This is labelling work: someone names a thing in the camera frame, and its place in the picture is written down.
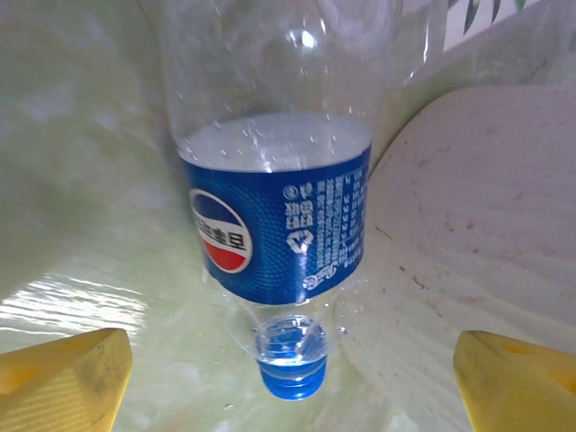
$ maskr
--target pepsi bottle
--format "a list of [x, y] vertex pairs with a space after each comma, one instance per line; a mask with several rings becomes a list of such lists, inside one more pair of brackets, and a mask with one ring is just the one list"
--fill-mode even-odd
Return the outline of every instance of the pepsi bottle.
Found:
[[203, 281], [285, 400], [312, 395], [364, 253], [372, 129], [399, 0], [168, 0], [170, 125]]

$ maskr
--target yellow plastic object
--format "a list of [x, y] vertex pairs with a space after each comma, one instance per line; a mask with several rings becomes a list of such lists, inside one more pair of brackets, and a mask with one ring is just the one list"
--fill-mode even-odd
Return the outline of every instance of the yellow plastic object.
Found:
[[454, 371], [474, 432], [576, 432], [576, 356], [466, 331]]
[[0, 431], [109, 432], [131, 369], [119, 328], [0, 355]]

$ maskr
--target stain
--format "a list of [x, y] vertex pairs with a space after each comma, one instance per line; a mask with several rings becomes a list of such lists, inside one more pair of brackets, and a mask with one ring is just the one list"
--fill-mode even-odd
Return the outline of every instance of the stain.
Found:
[[412, 276], [412, 281], [414, 281], [414, 284], [416, 284], [417, 286], [420, 287], [421, 291], [430, 291], [430, 288], [425, 286], [421, 281], [418, 280], [418, 278], [416, 276]]
[[442, 315], [442, 314], [438, 311], [438, 309], [437, 309], [437, 306], [438, 306], [438, 304], [439, 304], [440, 302], [441, 302], [440, 300], [426, 299], [426, 304], [427, 304], [430, 308], [432, 308], [432, 309], [434, 310], [434, 312], [436, 313], [436, 315], [437, 315], [438, 317], [443, 318], [444, 315]]
[[93, 425], [95, 425], [96, 423], [98, 423], [100, 420], [102, 420], [104, 418], [104, 416], [106, 415], [106, 413], [104, 413], [102, 416], [100, 416], [99, 418], [97, 418], [96, 420], [94, 420], [92, 422]]
[[430, 165], [430, 159], [422, 159], [418, 162], [417, 167], [418, 169], [426, 168]]
[[516, 259], [522, 257], [522, 251], [518, 248], [511, 249], [504, 254], [506, 259]]
[[438, 279], [442, 279], [442, 276], [444, 276], [444, 272], [442, 271], [442, 268], [438, 267], [437, 265], [434, 265], [434, 269], [436, 270], [436, 277]]
[[416, 248], [418, 248], [418, 250], [421, 250], [421, 251], [426, 251], [426, 250], [428, 250], [428, 248], [426, 247], [426, 243], [424, 243], [424, 242], [422, 241], [422, 239], [419, 239], [419, 240], [418, 240], [418, 243], [417, 243], [417, 245], [416, 245]]
[[386, 231], [384, 231], [382, 228], [380, 228], [380, 227], [378, 227], [378, 226], [376, 226], [375, 228], [376, 228], [376, 230], [377, 230], [378, 232], [381, 232], [381, 233], [382, 233], [384, 236], [386, 236], [388, 239], [393, 240], [393, 238], [390, 236], [390, 234], [388, 234], [388, 233], [387, 233]]
[[472, 297], [472, 296], [462, 296], [462, 297], [459, 296], [458, 298], [456, 298], [456, 301], [459, 302], [460, 304], [473, 306], [476, 304], [485, 303], [486, 298], [485, 297]]
[[574, 292], [561, 292], [560, 298], [565, 302], [573, 302], [576, 298], [576, 294]]
[[548, 62], [547, 58], [542, 60], [542, 62], [537, 66], [536, 69], [534, 69], [534, 71], [530, 74], [530, 76], [533, 77], [534, 75], [536, 75], [540, 70], [542, 70], [546, 66], [547, 62]]

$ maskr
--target bottle cap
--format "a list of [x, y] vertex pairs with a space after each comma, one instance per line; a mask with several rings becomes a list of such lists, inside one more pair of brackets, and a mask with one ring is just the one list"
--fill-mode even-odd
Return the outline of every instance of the bottle cap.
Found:
[[320, 388], [328, 357], [297, 366], [267, 364], [258, 361], [262, 380], [268, 390], [285, 401], [301, 401]]

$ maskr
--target blue bottle cap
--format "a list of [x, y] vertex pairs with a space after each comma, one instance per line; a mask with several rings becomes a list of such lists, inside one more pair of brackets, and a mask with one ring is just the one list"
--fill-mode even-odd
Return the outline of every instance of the blue bottle cap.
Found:
[[300, 401], [320, 388], [328, 359], [320, 324], [304, 316], [280, 319], [256, 339], [257, 360], [268, 390], [285, 401]]
[[268, 390], [285, 401], [301, 401], [320, 388], [326, 374], [328, 357], [298, 366], [258, 362], [262, 380]]

